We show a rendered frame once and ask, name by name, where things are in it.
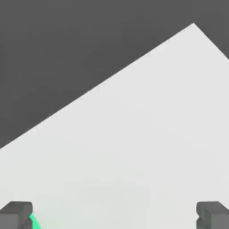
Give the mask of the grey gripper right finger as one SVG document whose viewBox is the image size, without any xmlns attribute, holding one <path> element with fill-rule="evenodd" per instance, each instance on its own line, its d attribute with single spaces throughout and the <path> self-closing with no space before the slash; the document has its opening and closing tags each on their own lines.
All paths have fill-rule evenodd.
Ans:
<svg viewBox="0 0 229 229">
<path fill-rule="evenodd" d="M 229 229 L 229 209 L 220 202 L 198 202 L 196 212 L 196 229 Z"/>
</svg>

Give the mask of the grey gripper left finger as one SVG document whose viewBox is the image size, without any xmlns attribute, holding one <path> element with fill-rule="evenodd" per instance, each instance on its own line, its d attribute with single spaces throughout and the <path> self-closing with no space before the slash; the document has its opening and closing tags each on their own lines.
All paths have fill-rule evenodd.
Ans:
<svg viewBox="0 0 229 229">
<path fill-rule="evenodd" d="M 31 202 L 11 201 L 0 210 L 0 229 L 32 229 Z"/>
</svg>

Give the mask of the small green cube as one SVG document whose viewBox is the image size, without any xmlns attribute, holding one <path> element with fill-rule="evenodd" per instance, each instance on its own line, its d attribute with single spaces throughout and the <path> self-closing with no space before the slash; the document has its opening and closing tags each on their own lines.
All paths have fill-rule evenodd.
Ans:
<svg viewBox="0 0 229 229">
<path fill-rule="evenodd" d="M 30 215 L 30 219 L 32 221 L 32 229 L 41 229 L 38 221 L 36 220 L 36 218 L 33 214 Z"/>
</svg>

